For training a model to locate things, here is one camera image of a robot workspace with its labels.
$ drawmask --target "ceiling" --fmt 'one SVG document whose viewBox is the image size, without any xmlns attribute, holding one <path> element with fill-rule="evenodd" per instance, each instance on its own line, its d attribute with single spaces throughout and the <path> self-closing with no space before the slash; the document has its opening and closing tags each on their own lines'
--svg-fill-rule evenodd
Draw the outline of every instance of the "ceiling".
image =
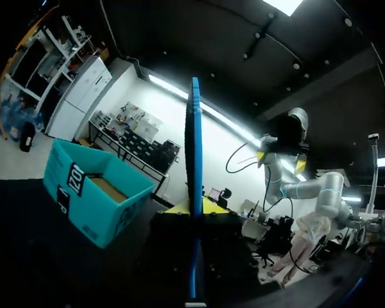
<svg viewBox="0 0 385 308">
<path fill-rule="evenodd" d="M 341 4 L 349 8 L 350 2 Z M 385 157 L 383 50 L 375 51 L 376 40 L 372 46 L 363 35 L 366 28 L 359 18 L 355 23 L 355 11 L 348 27 L 347 13 L 334 0 L 304 0 L 290 17 L 262 0 L 102 3 L 115 41 L 99 1 L 85 13 L 77 6 L 76 18 L 112 51 L 139 59 L 142 67 L 181 88 L 199 77 L 201 94 L 215 109 L 256 133 L 265 133 L 290 108 L 305 108 L 308 175 L 343 168 L 351 193 L 368 194 L 369 133 L 380 134 L 380 157 Z M 379 182 L 385 184 L 385 169 Z"/>
</svg>

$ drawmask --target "computer monitor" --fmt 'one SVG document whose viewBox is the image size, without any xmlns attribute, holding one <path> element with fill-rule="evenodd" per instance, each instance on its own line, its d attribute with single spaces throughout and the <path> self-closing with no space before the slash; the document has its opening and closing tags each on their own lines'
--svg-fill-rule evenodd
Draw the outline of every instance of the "computer monitor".
<svg viewBox="0 0 385 308">
<path fill-rule="evenodd" d="M 208 197 L 212 198 L 215 201 L 218 201 L 220 194 L 221 194 L 221 191 L 219 191 L 218 189 L 212 188 Z"/>
</svg>

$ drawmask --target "ceiling beam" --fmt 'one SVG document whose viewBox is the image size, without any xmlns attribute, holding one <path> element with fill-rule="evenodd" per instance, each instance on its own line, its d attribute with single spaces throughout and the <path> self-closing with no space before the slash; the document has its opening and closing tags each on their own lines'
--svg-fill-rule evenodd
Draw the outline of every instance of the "ceiling beam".
<svg viewBox="0 0 385 308">
<path fill-rule="evenodd" d="M 375 67 L 377 63 L 378 57 L 373 49 L 365 49 L 320 79 L 311 82 L 298 92 L 274 104 L 270 109 L 259 114 L 257 119 L 260 121 L 269 121 L 294 107 L 300 107 L 349 79 Z"/>
</svg>

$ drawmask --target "black cable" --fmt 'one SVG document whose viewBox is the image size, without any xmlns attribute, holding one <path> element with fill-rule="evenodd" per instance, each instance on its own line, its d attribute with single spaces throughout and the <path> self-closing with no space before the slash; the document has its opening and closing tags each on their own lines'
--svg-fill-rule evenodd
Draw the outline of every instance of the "black cable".
<svg viewBox="0 0 385 308">
<path fill-rule="evenodd" d="M 227 160 L 227 163 L 225 164 L 225 171 L 226 171 L 227 173 L 238 173 L 238 172 L 240 172 L 240 171 L 242 171 L 242 170 L 244 170 L 244 169 L 250 167 L 251 165 L 258 164 L 258 162 L 252 162 L 251 164 L 248 164 L 248 165 L 246 165 L 245 167 L 242 167 L 241 169 L 239 169 L 239 170 L 237 170 L 237 171 L 230 171 L 230 170 L 228 170 L 228 164 L 230 163 L 231 158 L 232 158 L 232 157 L 233 157 L 239 150 L 241 150 L 243 147 L 245 147 L 247 144 L 248 144 L 248 142 L 244 143 L 242 146 L 240 146 L 239 148 L 237 148 L 237 149 L 233 152 L 233 154 L 231 154 L 230 158 Z"/>
<path fill-rule="evenodd" d="M 271 169 L 269 166 L 267 166 L 268 170 L 269 170 L 269 173 L 268 173 L 268 183 L 267 183 L 267 186 L 265 187 L 265 195 L 264 195 L 264 201 L 262 202 L 262 211 L 265 212 L 265 201 L 267 200 L 267 193 L 268 193 L 268 189 L 270 188 L 270 182 L 271 182 Z M 251 216 L 252 217 L 255 213 L 255 209 L 257 208 L 258 206 L 258 203 L 254 206 L 254 208 L 251 210 Z"/>
<path fill-rule="evenodd" d="M 300 267 L 297 265 L 297 263 L 295 262 L 295 260 L 294 260 L 294 258 L 293 258 L 293 255 L 292 255 L 292 253 L 291 253 L 291 249 L 289 250 L 289 256 L 290 256 L 291 260 L 294 262 L 294 265 L 296 266 L 296 268 L 298 268 L 300 271 L 303 271 L 303 272 L 306 273 L 306 274 L 312 274 L 310 271 L 307 271 L 306 269 L 302 269 L 302 268 L 300 268 Z"/>
<path fill-rule="evenodd" d="M 293 201 L 292 201 L 292 199 L 290 197 L 282 197 L 277 202 L 275 202 L 268 210 L 264 210 L 264 208 L 262 210 L 264 211 L 264 213 L 267 213 L 274 206 L 276 206 L 278 203 L 280 203 L 280 201 L 283 200 L 283 199 L 288 199 L 291 202 L 291 218 L 294 219 L 294 203 L 293 203 Z"/>
</svg>

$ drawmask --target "box on shelf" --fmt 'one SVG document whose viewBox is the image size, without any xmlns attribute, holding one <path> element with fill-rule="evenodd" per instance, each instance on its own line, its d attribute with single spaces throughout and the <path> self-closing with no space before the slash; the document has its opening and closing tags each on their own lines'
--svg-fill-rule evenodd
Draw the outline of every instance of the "box on shelf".
<svg viewBox="0 0 385 308">
<path fill-rule="evenodd" d="M 133 218 L 154 188 L 142 173 L 115 155 L 56 139 L 44 185 L 62 213 L 105 248 Z"/>
</svg>

